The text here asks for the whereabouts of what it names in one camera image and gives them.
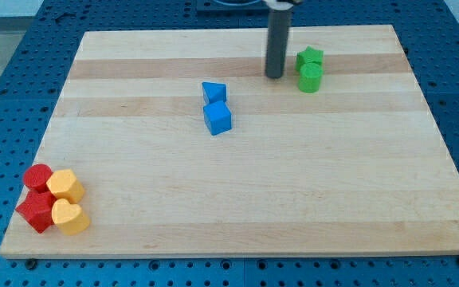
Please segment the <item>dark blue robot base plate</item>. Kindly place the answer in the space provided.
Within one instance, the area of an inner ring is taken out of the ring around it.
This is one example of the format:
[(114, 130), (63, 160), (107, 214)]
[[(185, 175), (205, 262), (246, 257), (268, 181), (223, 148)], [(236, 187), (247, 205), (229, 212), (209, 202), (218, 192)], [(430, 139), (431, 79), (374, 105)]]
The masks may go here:
[(195, 0), (197, 14), (253, 14), (267, 13), (262, 0)]

